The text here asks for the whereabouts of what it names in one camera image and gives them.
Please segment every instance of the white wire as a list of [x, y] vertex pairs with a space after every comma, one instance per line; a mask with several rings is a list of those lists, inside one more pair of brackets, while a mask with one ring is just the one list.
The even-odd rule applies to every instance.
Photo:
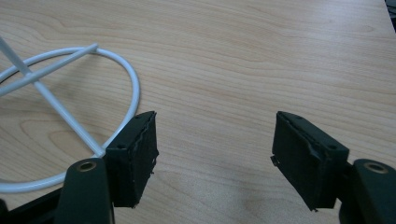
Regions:
[[[72, 54], [72, 53], [77, 52], [82, 49], [84, 49], [84, 48], [56, 49], [53, 51], [49, 51], [49, 52], [45, 52], [45, 53], [36, 55], [36, 56], [29, 58], [23, 62], [26, 65], [31, 65], [33, 63], [38, 63], [38, 62], [47, 60], [49, 58], [58, 57], [58, 56], [66, 55], [66, 54]], [[140, 87], [139, 87], [139, 80], [137, 78], [136, 72], [134, 71], [132, 66], [125, 59], [123, 59], [120, 55], [113, 53], [109, 50], [105, 50], [105, 49], [97, 49], [96, 52], [94, 52], [94, 54], [105, 56], [105, 57], [119, 63], [120, 65], [122, 65], [125, 68], [125, 70], [128, 72], [128, 74], [131, 78], [132, 89], [133, 89], [131, 104], [128, 108], [128, 111], [127, 111], [123, 121], [117, 128], [117, 130], [107, 139], [107, 141], [105, 141], [104, 144], [102, 144], [102, 151], [104, 151], [105, 148], [119, 134], [119, 132], [122, 130], [122, 128], [128, 123], [128, 121], [134, 116], [137, 106], [138, 106], [138, 103], [139, 103]], [[6, 78], [12, 76], [16, 72], [18, 72], [18, 68], [16, 66], [9, 67], [7, 70], [5, 70], [4, 72], [2, 72], [0, 74], [0, 82], [5, 80]], [[44, 84], [42, 84], [39, 81], [35, 81], [35, 86], [38, 89], [44, 90], [42, 87], [40, 88], [40, 85], [44, 85]], [[45, 91], [42, 91], [42, 94], [46, 97], [46, 99], [48, 97], [50, 98], [50, 96], [51, 96], [51, 93], [48, 93]], [[48, 177], [48, 178], [39, 179], [36, 181], [31, 181], [31, 182], [18, 182], [18, 183], [0, 182], [0, 192], [1, 193], [17, 193], [17, 192], [27, 192], [27, 191], [32, 191], [32, 190], [43, 189], [43, 188], [47, 188], [47, 187], [62, 183], [64, 181], [64, 177], [65, 177], [65, 172], [60, 173], [58, 175]]]

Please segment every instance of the white cable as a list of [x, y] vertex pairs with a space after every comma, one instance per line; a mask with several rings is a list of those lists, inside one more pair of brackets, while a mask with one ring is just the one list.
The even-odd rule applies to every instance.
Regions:
[[[32, 58], [29, 58], [25, 61], [23, 61], [24, 64], [27, 66], [33, 64], [33, 63], [38, 63], [44, 60], [47, 60], [49, 58], [53, 57], [58, 57], [66, 54], [73, 54], [77, 51], [83, 50], [85, 48], [68, 48], [68, 49], [56, 49], [53, 51], [49, 51], [46, 53], [42, 53], [39, 55], [36, 55]], [[139, 80], [137, 78], [137, 75], [132, 68], [132, 66], [125, 60], [123, 59], [120, 55], [113, 53], [111, 51], [105, 50], [105, 49], [97, 49], [94, 54], [102, 55], [105, 56], [120, 65], [122, 65], [125, 70], [128, 72], [131, 81], [132, 81], [132, 89], [133, 89], [133, 94], [132, 94], [132, 99], [131, 99], [131, 104], [130, 107], [128, 108], [128, 111], [121, 122], [120, 126], [117, 128], [117, 130], [105, 141], [105, 143], [102, 145], [102, 151], [113, 141], [113, 139], [118, 135], [118, 133], [122, 130], [122, 128], [128, 123], [128, 121], [134, 116], [138, 103], [139, 103], [139, 94], [140, 94], [140, 87], [139, 87]], [[9, 67], [6, 71], [2, 72], [0, 74], [0, 82], [5, 80], [6, 78], [12, 76], [16, 72], [18, 72], [19, 69], [16, 66]], [[35, 81], [35, 86], [37, 87], [38, 90], [42, 90], [42, 94], [46, 97], [48, 101], [49, 98], [51, 98], [51, 93], [48, 93], [45, 91], [45, 86], [39, 81], [36, 81], [36, 79], [33, 79]], [[61, 113], [62, 113], [62, 105], [58, 108]], [[43, 189], [47, 188], [53, 185], [60, 184], [64, 181], [65, 177], [65, 172], [54, 175], [48, 178], [36, 180], [36, 181], [31, 181], [31, 182], [19, 182], [19, 183], [7, 183], [7, 182], [1, 182], [0, 183], [0, 192], [1, 193], [17, 193], [17, 192], [26, 192], [26, 191], [32, 191], [32, 190], [38, 190], [38, 189]]]

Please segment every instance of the table surface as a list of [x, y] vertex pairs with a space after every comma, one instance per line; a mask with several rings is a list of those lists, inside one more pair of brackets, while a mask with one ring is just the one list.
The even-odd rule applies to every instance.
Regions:
[[[350, 162], [396, 164], [396, 34], [383, 0], [0, 5], [1, 36], [22, 58], [96, 42], [134, 66], [161, 155], [117, 223], [337, 223], [336, 209], [310, 212], [271, 163], [277, 111], [315, 123]], [[0, 71], [9, 66], [0, 55]], [[118, 64], [94, 55], [42, 81], [100, 143], [132, 92]], [[0, 152], [0, 178], [12, 181], [92, 154], [32, 85], [0, 98]], [[15, 208], [59, 187], [0, 198]]]

